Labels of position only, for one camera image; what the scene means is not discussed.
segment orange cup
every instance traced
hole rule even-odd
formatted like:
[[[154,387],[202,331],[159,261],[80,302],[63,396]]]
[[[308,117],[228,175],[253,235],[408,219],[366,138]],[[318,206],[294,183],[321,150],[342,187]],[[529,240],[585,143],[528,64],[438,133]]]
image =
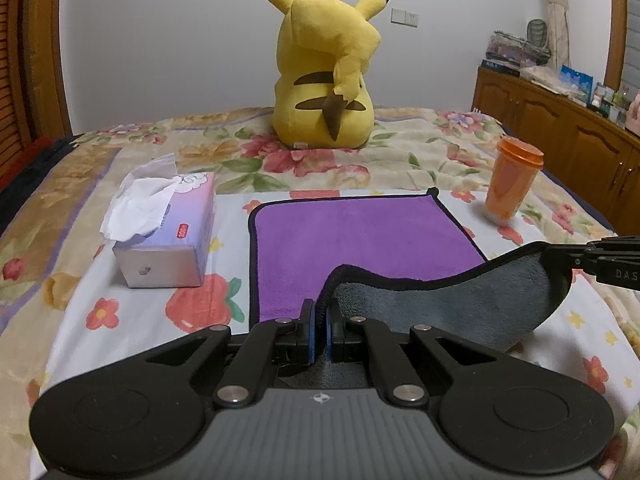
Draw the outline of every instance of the orange cup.
[[[520,208],[533,180],[544,166],[544,153],[535,146],[514,137],[503,136],[498,141],[485,207],[488,218],[499,225],[509,220]]]

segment tissue box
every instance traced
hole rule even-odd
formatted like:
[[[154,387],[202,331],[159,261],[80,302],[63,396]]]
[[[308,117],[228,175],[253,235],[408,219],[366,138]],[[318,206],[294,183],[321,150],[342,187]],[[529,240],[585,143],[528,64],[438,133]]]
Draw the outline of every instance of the tissue box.
[[[180,177],[160,227],[113,246],[132,288],[202,284],[216,206],[213,173]]]

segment pikachu plush toy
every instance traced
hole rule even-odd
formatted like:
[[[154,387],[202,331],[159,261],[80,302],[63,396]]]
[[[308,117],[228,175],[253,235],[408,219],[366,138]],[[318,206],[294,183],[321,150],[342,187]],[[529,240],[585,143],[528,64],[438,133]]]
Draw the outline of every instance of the pikachu plush toy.
[[[273,127],[290,148],[357,148],[373,129],[363,74],[380,44],[368,20],[389,0],[269,0],[284,14]]]

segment floral bedspread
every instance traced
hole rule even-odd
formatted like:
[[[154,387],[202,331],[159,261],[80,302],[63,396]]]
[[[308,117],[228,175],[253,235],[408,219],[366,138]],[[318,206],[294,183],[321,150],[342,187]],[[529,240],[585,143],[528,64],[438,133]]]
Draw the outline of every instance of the floral bedspread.
[[[102,250],[98,228],[110,199],[134,167],[175,152],[184,173],[216,172],[218,193],[286,190],[305,196],[305,190],[437,186],[472,200],[470,191],[488,187],[503,134],[481,114],[379,108],[362,149],[291,151],[278,142],[270,119],[270,108],[242,108],[89,132],[23,206],[0,238],[0,478],[28,478],[28,415],[47,381],[50,346],[80,277]],[[612,234],[543,174],[521,213],[553,243]],[[517,240],[518,233],[510,237]],[[640,356],[636,295],[592,286]],[[606,380],[598,363],[585,368],[590,379]],[[608,476],[615,468],[617,479],[640,473],[639,428],[636,408],[607,451]]]

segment window blind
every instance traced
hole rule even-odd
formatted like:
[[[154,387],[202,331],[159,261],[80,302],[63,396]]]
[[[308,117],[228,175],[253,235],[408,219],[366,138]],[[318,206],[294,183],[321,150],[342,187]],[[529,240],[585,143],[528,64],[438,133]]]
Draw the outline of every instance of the window blind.
[[[625,65],[620,87],[628,86],[631,96],[640,90],[640,0],[627,1]]]

